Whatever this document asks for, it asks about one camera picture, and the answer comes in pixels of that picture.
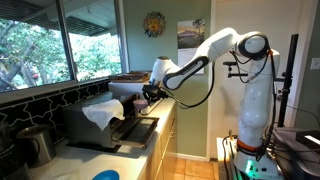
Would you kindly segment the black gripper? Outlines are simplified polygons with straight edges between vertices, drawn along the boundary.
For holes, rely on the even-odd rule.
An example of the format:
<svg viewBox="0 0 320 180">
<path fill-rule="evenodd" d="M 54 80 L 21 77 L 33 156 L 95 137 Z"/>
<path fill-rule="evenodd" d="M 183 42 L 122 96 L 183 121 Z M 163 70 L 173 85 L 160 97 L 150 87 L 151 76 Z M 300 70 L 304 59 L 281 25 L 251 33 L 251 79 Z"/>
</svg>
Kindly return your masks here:
<svg viewBox="0 0 320 180">
<path fill-rule="evenodd" d="M 149 104 L 156 102 L 161 98 L 167 98 L 168 95 L 158 86 L 144 85 L 142 88 L 143 96 Z"/>
</svg>

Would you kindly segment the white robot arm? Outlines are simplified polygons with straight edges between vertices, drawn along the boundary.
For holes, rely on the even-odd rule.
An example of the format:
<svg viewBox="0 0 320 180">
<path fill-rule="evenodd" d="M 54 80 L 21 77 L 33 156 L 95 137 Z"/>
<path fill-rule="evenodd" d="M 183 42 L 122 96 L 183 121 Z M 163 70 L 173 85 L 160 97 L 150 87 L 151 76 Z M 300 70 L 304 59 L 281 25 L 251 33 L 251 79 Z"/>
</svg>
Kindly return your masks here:
<svg viewBox="0 0 320 180">
<path fill-rule="evenodd" d="M 267 36 L 258 31 L 240 34 L 224 28 L 206 39 L 184 66 L 160 56 L 155 60 L 150 81 L 142 88 L 147 98 L 169 98 L 170 91 L 180 86 L 206 65 L 214 65 L 225 54 L 231 54 L 236 64 L 244 64 L 247 76 L 239 98 L 236 152 L 232 159 L 235 169 L 249 180 L 282 180 L 275 160 L 267 153 L 270 136 L 264 133 L 274 121 L 276 110 L 274 82 L 280 54 L 273 49 Z"/>
</svg>

